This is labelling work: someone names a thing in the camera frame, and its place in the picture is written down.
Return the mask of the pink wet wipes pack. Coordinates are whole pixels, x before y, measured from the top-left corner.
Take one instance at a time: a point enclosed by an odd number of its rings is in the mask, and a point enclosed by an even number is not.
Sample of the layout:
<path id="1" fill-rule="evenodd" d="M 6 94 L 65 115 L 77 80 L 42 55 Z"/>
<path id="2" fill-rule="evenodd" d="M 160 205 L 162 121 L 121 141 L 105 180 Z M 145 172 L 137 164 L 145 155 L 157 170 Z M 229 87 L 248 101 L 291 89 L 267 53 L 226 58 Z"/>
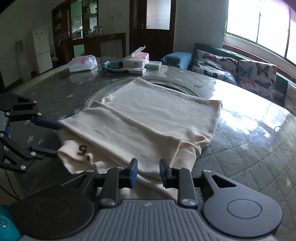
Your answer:
<path id="1" fill-rule="evenodd" d="M 93 55 L 85 55 L 73 58 L 68 63 L 68 69 L 70 73 L 89 71 L 97 67 L 96 57 Z"/>

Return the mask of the flat white box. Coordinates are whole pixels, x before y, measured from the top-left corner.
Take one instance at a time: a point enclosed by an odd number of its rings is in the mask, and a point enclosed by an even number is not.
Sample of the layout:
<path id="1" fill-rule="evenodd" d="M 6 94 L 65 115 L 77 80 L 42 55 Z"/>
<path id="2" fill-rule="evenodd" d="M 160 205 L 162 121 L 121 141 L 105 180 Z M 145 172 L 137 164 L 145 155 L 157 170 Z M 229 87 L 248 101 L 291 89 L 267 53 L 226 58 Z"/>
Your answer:
<path id="1" fill-rule="evenodd" d="M 144 73 L 146 73 L 146 69 L 145 68 L 130 68 L 127 67 L 125 68 L 126 71 L 128 71 L 129 74 L 135 74 L 135 75 L 143 75 Z"/>

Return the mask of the white refrigerator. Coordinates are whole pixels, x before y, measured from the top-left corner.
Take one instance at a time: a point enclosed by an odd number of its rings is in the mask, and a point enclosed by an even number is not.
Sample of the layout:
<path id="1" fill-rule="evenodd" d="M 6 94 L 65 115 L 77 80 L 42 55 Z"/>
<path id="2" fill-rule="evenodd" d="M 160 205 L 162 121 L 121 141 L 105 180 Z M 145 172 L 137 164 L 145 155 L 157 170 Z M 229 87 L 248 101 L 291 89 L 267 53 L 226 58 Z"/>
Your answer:
<path id="1" fill-rule="evenodd" d="M 52 60 L 49 47 L 48 29 L 42 27 L 32 32 L 34 58 L 36 65 L 36 72 L 43 74 L 52 69 Z"/>

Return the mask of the dark wooden door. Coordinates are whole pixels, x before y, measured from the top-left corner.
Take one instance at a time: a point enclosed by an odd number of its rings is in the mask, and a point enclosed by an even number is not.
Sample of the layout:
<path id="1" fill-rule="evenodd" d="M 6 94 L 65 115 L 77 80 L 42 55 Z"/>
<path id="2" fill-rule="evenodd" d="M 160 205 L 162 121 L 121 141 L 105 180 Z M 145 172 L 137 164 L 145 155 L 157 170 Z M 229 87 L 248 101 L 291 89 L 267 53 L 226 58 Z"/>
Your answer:
<path id="1" fill-rule="evenodd" d="M 129 2 L 129 50 L 145 46 L 149 59 L 159 61 L 173 52 L 176 1 Z"/>

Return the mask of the window with green frame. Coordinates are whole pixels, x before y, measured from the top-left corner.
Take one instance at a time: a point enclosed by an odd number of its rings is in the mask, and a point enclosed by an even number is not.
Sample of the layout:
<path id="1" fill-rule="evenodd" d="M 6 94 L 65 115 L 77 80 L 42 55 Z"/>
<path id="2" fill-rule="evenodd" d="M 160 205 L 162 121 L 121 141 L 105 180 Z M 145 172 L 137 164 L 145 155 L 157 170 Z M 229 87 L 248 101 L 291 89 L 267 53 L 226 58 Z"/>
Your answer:
<path id="1" fill-rule="evenodd" d="M 295 8 L 291 1 L 227 1 L 225 33 L 295 65 Z"/>

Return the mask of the dark wooden cabinet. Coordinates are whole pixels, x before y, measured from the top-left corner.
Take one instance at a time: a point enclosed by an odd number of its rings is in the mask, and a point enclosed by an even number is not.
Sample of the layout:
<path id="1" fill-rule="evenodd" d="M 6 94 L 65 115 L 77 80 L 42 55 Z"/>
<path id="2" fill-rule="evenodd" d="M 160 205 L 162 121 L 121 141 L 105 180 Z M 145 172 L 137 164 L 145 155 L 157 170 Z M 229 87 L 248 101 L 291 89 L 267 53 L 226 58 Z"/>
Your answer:
<path id="1" fill-rule="evenodd" d="M 53 42 L 60 64 L 83 55 L 102 57 L 103 43 L 121 42 L 121 56 L 125 57 L 126 33 L 103 32 L 101 23 L 112 23 L 119 14 L 107 17 L 102 4 L 111 1 L 63 1 L 52 9 Z"/>

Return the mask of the cream garment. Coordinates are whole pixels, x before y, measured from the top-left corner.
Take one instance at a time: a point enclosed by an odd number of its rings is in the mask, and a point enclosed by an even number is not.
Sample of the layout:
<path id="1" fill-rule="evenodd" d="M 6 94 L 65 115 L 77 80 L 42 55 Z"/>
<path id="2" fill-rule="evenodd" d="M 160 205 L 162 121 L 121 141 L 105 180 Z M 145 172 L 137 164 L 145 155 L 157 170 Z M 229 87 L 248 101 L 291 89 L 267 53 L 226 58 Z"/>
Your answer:
<path id="1" fill-rule="evenodd" d="M 121 196 L 175 199 L 177 190 L 163 187 L 160 160 L 192 170 L 214 137 L 221 109 L 220 100 L 190 96 L 138 77 L 63 119 L 57 155 L 71 174 L 103 174 L 135 158 L 136 185 L 122 189 Z"/>

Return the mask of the grey quilted star tablecloth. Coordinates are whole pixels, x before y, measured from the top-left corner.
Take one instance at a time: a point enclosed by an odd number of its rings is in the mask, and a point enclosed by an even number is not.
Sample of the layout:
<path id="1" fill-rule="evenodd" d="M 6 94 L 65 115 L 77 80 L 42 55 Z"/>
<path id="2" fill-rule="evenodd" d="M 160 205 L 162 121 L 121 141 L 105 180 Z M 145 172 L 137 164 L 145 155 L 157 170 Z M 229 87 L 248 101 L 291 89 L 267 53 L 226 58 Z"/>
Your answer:
<path id="1" fill-rule="evenodd" d="M 98 70 L 74 76 L 59 67 L 10 92 L 35 99 L 45 119 L 58 121 L 81 111 L 98 90 L 127 78 Z M 178 83 L 199 97 L 222 101 L 215 136 L 193 173 L 210 169 L 270 196 L 283 211 L 278 238 L 295 234 L 295 117 L 247 90 L 188 70 L 162 66 L 148 70 L 144 79 Z"/>

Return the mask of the butterfly pillow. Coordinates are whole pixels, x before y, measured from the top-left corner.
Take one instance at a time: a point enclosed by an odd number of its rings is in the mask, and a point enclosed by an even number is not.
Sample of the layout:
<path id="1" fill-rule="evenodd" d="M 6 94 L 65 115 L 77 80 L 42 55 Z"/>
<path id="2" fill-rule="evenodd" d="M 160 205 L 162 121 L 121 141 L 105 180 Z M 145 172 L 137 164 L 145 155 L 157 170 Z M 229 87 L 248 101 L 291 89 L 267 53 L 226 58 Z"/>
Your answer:
<path id="1" fill-rule="evenodd" d="M 238 79 L 240 86 L 269 100 L 274 99 L 277 66 L 253 61 L 240 60 Z"/>
<path id="2" fill-rule="evenodd" d="M 196 49 L 190 70 L 211 78 L 236 85 L 235 73 L 238 61 L 231 57 L 214 55 Z"/>

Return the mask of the blue sofa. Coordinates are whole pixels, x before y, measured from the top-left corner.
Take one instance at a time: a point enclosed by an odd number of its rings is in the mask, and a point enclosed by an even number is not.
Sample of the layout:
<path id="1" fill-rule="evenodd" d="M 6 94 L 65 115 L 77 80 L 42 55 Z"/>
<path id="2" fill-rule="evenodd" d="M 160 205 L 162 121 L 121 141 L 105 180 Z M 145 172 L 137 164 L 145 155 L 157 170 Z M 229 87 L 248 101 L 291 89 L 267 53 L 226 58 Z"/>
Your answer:
<path id="1" fill-rule="evenodd" d="M 224 48 L 212 47 L 212 46 L 201 44 L 201 43 L 196 43 L 194 45 L 194 50 L 197 50 L 197 49 L 209 52 L 214 55 L 231 57 L 233 59 L 236 59 L 237 61 L 252 60 L 252 61 L 259 61 L 263 63 L 267 62 L 266 60 L 261 59 L 253 54 L 231 47 L 229 45 L 226 45 L 226 49 L 224 49 Z M 187 52 L 187 51 L 177 51 L 177 52 L 168 54 L 161 59 L 164 65 L 173 66 L 173 67 L 186 69 L 186 70 L 192 69 L 193 60 L 194 60 L 194 53 Z M 278 68 L 277 74 L 276 74 L 276 81 L 275 81 L 275 97 L 273 102 L 279 106 L 282 106 L 282 107 L 284 106 L 284 100 L 287 94 L 288 85 L 292 85 L 293 87 L 295 87 L 295 81 L 291 80 L 291 78 L 288 76 L 287 73 L 285 73 L 283 70 Z"/>

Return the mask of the butterfly pillow left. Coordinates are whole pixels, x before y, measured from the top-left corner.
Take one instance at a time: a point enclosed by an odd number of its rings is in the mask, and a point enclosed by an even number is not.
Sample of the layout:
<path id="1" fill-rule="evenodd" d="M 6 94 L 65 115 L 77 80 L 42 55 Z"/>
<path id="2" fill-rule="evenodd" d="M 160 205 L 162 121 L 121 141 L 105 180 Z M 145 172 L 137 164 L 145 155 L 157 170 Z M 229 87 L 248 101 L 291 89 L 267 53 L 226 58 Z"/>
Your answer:
<path id="1" fill-rule="evenodd" d="M 236 85 L 235 73 L 238 61 L 231 57 L 214 55 L 196 49 L 190 70 L 211 78 Z"/>

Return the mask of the white tissue box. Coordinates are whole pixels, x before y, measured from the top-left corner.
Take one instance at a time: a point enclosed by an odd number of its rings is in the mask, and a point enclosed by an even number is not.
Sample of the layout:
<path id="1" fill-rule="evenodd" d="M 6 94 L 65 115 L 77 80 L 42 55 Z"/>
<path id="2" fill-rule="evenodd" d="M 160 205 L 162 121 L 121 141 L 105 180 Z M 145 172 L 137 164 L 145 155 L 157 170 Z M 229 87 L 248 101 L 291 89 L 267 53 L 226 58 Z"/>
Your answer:
<path id="1" fill-rule="evenodd" d="M 149 61 L 149 53 L 143 52 L 145 46 L 139 47 L 122 60 L 123 68 L 144 68 Z"/>

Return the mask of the butterfly pillow right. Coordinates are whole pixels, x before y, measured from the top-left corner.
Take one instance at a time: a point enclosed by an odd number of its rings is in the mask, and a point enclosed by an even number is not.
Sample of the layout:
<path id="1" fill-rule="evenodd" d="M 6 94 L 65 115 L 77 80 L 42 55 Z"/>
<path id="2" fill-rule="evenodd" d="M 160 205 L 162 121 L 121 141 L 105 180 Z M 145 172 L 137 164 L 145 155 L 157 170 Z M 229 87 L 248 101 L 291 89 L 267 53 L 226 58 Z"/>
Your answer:
<path id="1" fill-rule="evenodd" d="M 269 100 L 274 99 L 277 66 L 253 61 L 240 60 L 238 79 L 240 86 Z"/>

